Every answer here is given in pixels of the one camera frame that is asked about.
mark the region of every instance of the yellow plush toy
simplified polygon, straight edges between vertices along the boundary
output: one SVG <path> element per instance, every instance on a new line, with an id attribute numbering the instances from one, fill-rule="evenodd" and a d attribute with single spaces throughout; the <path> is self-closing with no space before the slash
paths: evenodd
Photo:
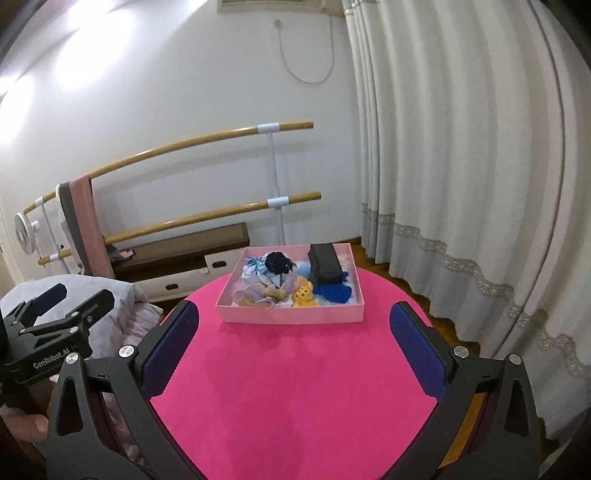
<path id="1" fill-rule="evenodd" d="M 311 281 L 304 283 L 292 296 L 294 307 L 317 307 L 318 302 L 312 300 L 314 287 Z"/>

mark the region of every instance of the pink storage tray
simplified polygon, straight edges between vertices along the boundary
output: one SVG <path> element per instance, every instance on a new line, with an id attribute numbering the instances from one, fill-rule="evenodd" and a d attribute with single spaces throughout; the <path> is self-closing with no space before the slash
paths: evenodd
<path id="1" fill-rule="evenodd" d="M 309 245 L 284 247 L 246 247 L 217 303 L 217 314 L 223 322 L 265 323 L 269 325 L 308 325 L 313 323 L 353 323 L 363 320 L 363 295 L 359 288 L 357 268 L 349 244 L 334 244 L 337 255 L 349 256 L 349 275 L 355 286 L 357 303 L 318 307 L 239 307 L 232 306 L 232 284 L 242 275 L 246 257 L 261 257 L 267 252 L 283 252 L 293 261 L 308 260 Z"/>

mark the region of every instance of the curtain lace trim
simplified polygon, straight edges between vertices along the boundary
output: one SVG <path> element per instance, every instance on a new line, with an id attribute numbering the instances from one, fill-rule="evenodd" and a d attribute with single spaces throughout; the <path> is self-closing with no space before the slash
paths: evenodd
<path id="1" fill-rule="evenodd" d="M 551 347 L 561 350 L 566 364 L 566 370 L 573 377 L 584 378 L 587 384 L 587 390 L 591 395 L 591 365 L 586 365 L 579 359 L 576 352 L 576 343 L 572 337 L 561 333 L 558 337 L 554 338 L 548 333 L 545 327 L 548 321 L 548 313 L 545 310 L 538 309 L 533 315 L 526 314 L 524 312 L 524 306 L 517 305 L 514 302 L 515 290 L 512 286 L 487 280 L 482 273 L 482 269 L 474 260 L 470 260 L 469 258 L 455 258 L 448 255 L 447 244 L 445 242 L 423 237 L 420 229 L 415 226 L 396 223 L 395 214 L 378 213 L 370 209 L 366 203 L 361 205 L 361 211 L 367 215 L 370 222 L 379 225 L 392 225 L 394 235 L 415 239 L 419 242 L 422 250 L 444 255 L 443 267 L 453 272 L 472 275 L 478 290 L 483 295 L 509 301 L 511 304 L 505 312 L 506 315 L 510 319 L 516 320 L 516 325 L 521 329 L 528 329 L 530 327 L 538 329 L 540 333 L 537 341 L 541 350 L 545 351 Z"/>

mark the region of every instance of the drawer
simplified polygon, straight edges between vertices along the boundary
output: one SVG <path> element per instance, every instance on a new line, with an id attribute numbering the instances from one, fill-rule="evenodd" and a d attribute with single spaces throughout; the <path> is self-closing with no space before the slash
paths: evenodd
<path id="1" fill-rule="evenodd" d="M 227 252 L 205 255 L 207 269 L 212 276 L 212 280 L 223 277 L 227 273 L 232 273 L 240 259 L 242 250 L 242 248 L 238 248 L 236 250 L 228 250 Z"/>
<path id="2" fill-rule="evenodd" d="M 212 280 L 231 273 L 241 253 L 242 249 L 239 248 L 205 255 L 207 267 L 147 278 L 135 284 L 142 289 L 150 302 L 184 298 Z"/>
<path id="3" fill-rule="evenodd" d="M 150 302 L 186 297 L 212 280 L 207 268 L 140 280 L 135 284 Z"/>

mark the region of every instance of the wooden bar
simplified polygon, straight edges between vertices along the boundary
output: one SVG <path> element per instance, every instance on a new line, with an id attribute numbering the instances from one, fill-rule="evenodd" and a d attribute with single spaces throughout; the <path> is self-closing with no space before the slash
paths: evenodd
<path id="1" fill-rule="evenodd" d="M 310 202 L 312 200 L 320 200 L 322 195 L 320 192 L 303 193 L 301 195 L 293 195 L 289 197 L 290 205 L 295 203 Z M 178 228 L 180 226 L 192 225 L 194 223 L 205 222 L 207 220 L 214 220 L 217 218 L 224 218 L 232 215 L 238 215 L 239 213 L 256 212 L 257 210 L 267 210 L 269 205 L 266 200 L 254 203 L 245 203 L 235 207 L 222 208 L 219 210 L 213 210 L 211 212 L 198 213 L 197 215 L 191 215 L 187 217 L 177 218 L 176 220 L 169 220 L 167 222 L 155 223 L 128 232 L 119 233 L 117 235 L 111 235 L 105 238 L 105 245 L 112 245 L 126 240 L 138 238 L 140 236 L 150 235 L 151 233 L 164 232 L 172 228 Z M 71 250 L 62 250 L 59 252 L 59 258 L 66 258 L 71 256 Z M 39 265 L 45 265 L 50 262 L 49 257 L 43 257 L 37 260 Z"/>
<path id="2" fill-rule="evenodd" d="M 287 132 L 291 130 L 304 130 L 314 128 L 314 122 L 312 121 L 305 121 L 305 122 L 288 122 L 286 124 L 279 124 L 279 130 L 281 132 Z M 221 140 L 228 140 L 230 138 L 239 138 L 239 137 L 248 137 L 249 135 L 258 135 L 258 127 L 246 127 L 246 128 L 238 128 L 236 130 L 228 130 L 226 132 L 218 132 L 215 134 L 209 135 L 202 135 L 201 137 L 194 137 L 188 138 L 186 140 L 181 140 L 179 142 L 171 143 L 170 145 L 164 145 L 163 147 L 153 148 L 152 150 L 146 150 L 145 152 L 141 152 L 135 155 L 132 155 L 127 158 L 123 158 L 122 160 L 118 160 L 113 163 L 109 163 L 104 167 L 98 168 L 97 170 L 91 171 L 88 176 L 91 180 L 98 178 L 102 175 L 110 173 L 115 170 L 119 170 L 120 168 L 126 167 L 128 165 L 133 165 L 134 163 L 141 162 L 142 160 L 146 160 L 148 158 L 158 157 L 159 155 L 163 155 L 165 153 L 175 152 L 177 150 L 182 150 L 184 148 L 195 147 L 197 145 L 203 145 L 206 143 L 213 143 L 219 142 Z M 49 200 L 56 197 L 56 191 L 47 193 L 43 196 L 43 201 L 48 202 Z M 36 207 L 34 203 L 30 204 L 27 208 L 24 209 L 23 213 L 26 215 L 32 212 Z"/>

